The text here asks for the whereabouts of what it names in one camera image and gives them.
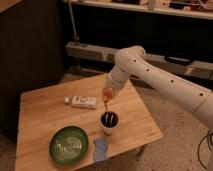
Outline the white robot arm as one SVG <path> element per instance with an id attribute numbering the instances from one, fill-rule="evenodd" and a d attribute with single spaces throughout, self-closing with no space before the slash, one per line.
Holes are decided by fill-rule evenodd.
<path id="1" fill-rule="evenodd" d="M 141 46 L 118 50 L 115 65 L 106 78 L 104 99 L 112 99 L 113 94 L 123 88 L 129 77 L 134 75 L 176 102 L 213 131 L 213 91 L 159 69 L 149 64 L 145 58 L 146 52 Z"/>

